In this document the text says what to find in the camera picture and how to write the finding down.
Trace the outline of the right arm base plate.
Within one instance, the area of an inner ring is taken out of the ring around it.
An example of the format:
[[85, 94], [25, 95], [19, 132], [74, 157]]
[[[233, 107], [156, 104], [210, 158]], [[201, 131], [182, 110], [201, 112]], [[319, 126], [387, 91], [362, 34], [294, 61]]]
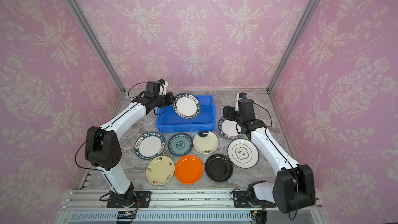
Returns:
[[273, 202], [259, 200], [254, 193], [248, 192], [247, 190], [234, 189], [231, 192], [231, 199], [234, 202], [235, 208], [249, 208], [249, 207], [260, 207], [260, 208], [273, 208], [276, 204]]

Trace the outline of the teal patterned plate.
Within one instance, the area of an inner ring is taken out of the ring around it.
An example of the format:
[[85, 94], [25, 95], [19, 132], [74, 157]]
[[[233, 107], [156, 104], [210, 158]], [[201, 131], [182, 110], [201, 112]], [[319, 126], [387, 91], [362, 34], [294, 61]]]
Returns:
[[177, 133], [169, 139], [168, 149], [174, 156], [185, 156], [193, 147], [193, 139], [186, 133]]

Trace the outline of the orange plate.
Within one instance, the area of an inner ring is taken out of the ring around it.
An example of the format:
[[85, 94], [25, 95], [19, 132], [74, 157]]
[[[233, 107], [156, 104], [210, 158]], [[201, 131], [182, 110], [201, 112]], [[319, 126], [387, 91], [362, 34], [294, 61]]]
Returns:
[[194, 155], [186, 155], [180, 158], [175, 166], [175, 175], [179, 182], [191, 185], [199, 181], [203, 174], [203, 164]]

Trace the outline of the green rim plate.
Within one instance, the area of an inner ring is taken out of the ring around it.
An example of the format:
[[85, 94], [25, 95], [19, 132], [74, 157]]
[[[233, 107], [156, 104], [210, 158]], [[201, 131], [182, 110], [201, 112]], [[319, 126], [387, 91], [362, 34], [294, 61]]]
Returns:
[[219, 133], [227, 139], [238, 139], [242, 137], [240, 126], [235, 121], [220, 118], [217, 124]]
[[148, 132], [141, 135], [134, 145], [137, 157], [152, 160], [159, 156], [165, 147], [165, 137], [158, 132]]
[[175, 96], [173, 109], [176, 114], [184, 119], [197, 118], [202, 110], [197, 97], [189, 93], [180, 93]]

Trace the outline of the black plate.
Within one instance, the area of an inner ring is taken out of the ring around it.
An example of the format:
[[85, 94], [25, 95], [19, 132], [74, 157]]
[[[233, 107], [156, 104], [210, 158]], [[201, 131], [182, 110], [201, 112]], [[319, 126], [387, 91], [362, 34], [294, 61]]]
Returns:
[[205, 172], [211, 180], [224, 182], [232, 176], [233, 165], [227, 156], [217, 153], [206, 160]]

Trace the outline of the cream floral plate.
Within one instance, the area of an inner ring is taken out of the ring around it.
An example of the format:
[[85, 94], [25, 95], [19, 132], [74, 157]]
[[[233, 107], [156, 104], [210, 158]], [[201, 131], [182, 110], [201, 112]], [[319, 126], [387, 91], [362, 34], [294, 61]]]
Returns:
[[156, 186], [169, 182], [175, 173], [175, 164], [168, 156], [154, 158], [148, 165], [146, 177], [148, 181]]

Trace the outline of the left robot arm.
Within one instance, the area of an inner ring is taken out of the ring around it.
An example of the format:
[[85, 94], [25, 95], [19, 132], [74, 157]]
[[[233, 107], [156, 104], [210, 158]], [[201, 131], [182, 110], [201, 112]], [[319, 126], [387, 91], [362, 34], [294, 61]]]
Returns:
[[118, 201], [123, 207], [133, 206], [137, 196], [133, 183], [127, 179], [120, 163], [122, 151], [119, 139], [151, 111], [174, 103], [175, 97], [167, 92], [167, 87], [168, 82], [163, 79], [146, 82], [146, 89], [135, 96], [120, 114], [100, 127], [91, 127], [87, 131], [85, 159], [108, 182], [110, 199]]

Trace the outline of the white plate quatrefoil emblem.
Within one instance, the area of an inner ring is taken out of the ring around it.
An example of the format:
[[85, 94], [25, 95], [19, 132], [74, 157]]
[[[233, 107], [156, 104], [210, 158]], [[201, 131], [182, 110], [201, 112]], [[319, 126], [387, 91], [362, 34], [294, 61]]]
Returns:
[[228, 146], [228, 157], [235, 166], [249, 169], [258, 163], [259, 152], [251, 141], [236, 139]]

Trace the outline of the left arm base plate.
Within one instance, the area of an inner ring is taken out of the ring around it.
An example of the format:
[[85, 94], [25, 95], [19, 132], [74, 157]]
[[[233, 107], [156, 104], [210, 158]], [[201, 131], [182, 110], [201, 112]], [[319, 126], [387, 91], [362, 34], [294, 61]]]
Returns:
[[122, 196], [112, 191], [109, 192], [107, 208], [148, 208], [151, 201], [151, 191], [135, 191]]

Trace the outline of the left aluminium corner post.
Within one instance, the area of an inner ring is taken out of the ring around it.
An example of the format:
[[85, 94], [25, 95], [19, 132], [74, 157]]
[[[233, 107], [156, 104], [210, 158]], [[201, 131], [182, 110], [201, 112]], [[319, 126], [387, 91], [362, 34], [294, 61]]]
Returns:
[[91, 28], [82, 7], [79, 5], [77, 0], [64, 0], [67, 4], [68, 8], [72, 12], [73, 16], [75, 17], [77, 23], [79, 24], [80, 28], [82, 29], [83, 33], [85, 34], [87, 40], [91, 44], [94, 52], [97, 54], [99, 60], [101, 61], [103, 67], [106, 69], [107, 73], [109, 74], [110, 78], [112, 79], [113, 83], [119, 90], [121, 94], [125, 94], [125, 87], [119, 76], [117, 75], [115, 69], [113, 68], [112, 64], [110, 63], [105, 49], [101, 46], [98, 38], [95, 36], [93, 29]]

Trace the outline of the aluminium corner post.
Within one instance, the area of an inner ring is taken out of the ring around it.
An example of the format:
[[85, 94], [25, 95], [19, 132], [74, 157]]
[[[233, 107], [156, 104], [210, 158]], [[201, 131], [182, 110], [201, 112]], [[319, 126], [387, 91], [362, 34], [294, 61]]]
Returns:
[[296, 28], [294, 29], [294, 32], [292, 34], [291, 39], [288, 42], [287, 48], [281, 58], [281, 61], [275, 71], [274, 76], [272, 77], [272, 80], [269, 84], [269, 87], [267, 88], [267, 92], [269, 95], [273, 93], [273, 91], [276, 88], [276, 85], [282, 76], [282, 73], [291, 57], [293, 54], [303, 32], [306, 29], [306, 26], [308, 25], [317, 5], [319, 4], [320, 0], [308, 0], [306, 6], [304, 7], [304, 10], [302, 12], [302, 15], [298, 21], [298, 24]]
[[110, 63], [105, 49], [101, 46], [98, 38], [95, 36], [93, 29], [91, 28], [82, 7], [79, 5], [77, 0], [64, 0], [67, 4], [68, 8], [72, 12], [73, 16], [75, 17], [77, 23], [79, 24], [80, 28], [82, 29], [83, 33], [85, 34], [87, 40], [91, 44], [94, 52], [97, 54], [99, 60], [101, 61], [103, 67], [106, 69], [107, 73], [109, 74], [110, 78], [112, 79], [113, 83], [119, 90], [121, 94], [125, 94], [125, 87], [119, 76], [117, 75], [115, 69], [113, 68], [112, 64]]

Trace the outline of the aluminium front rail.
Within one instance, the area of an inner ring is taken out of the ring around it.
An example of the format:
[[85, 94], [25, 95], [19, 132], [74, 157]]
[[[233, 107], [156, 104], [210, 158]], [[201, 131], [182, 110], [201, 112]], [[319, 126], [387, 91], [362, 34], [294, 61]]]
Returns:
[[138, 191], [123, 208], [102, 190], [71, 190], [57, 224], [326, 224], [321, 205], [283, 214], [274, 203], [254, 206], [243, 190]]

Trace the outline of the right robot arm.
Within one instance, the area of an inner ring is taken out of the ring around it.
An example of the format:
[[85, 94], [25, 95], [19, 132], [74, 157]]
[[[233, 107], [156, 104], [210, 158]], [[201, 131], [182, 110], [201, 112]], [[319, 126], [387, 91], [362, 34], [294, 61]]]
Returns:
[[254, 105], [245, 93], [239, 93], [236, 106], [223, 108], [223, 117], [236, 122], [238, 133], [247, 136], [248, 142], [263, 153], [276, 175], [273, 184], [259, 181], [248, 186], [250, 203], [271, 202], [284, 214], [315, 205], [313, 170], [306, 164], [301, 165], [280, 146], [268, 125], [257, 119]]

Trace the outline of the right aluminium corner post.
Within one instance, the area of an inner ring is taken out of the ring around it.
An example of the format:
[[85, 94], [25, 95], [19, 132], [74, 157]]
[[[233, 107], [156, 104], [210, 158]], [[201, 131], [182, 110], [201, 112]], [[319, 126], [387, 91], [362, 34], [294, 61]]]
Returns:
[[276, 85], [282, 76], [282, 73], [291, 57], [293, 54], [303, 32], [306, 29], [306, 26], [308, 25], [317, 5], [319, 4], [320, 0], [308, 0], [306, 6], [304, 7], [304, 10], [302, 12], [302, 15], [298, 21], [298, 24], [296, 28], [294, 29], [294, 32], [292, 34], [291, 39], [288, 42], [287, 48], [281, 58], [281, 61], [275, 71], [274, 76], [272, 77], [272, 80], [269, 84], [269, 87], [267, 88], [267, 92], [269, 95], [273, 93], [273, 91], [276, 88]]

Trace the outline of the blue plastic bin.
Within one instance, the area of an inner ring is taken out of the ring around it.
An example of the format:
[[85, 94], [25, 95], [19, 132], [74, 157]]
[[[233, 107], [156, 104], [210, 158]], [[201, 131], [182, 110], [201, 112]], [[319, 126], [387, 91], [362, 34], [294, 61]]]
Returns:
[[184, 119], [172, 106], [157, 109], [155, 126], [161, 133], [213, 131], [216, 126], [216, 105], [212, 95], [196, 95], [201, 104], [201, 113], [194, 119]]

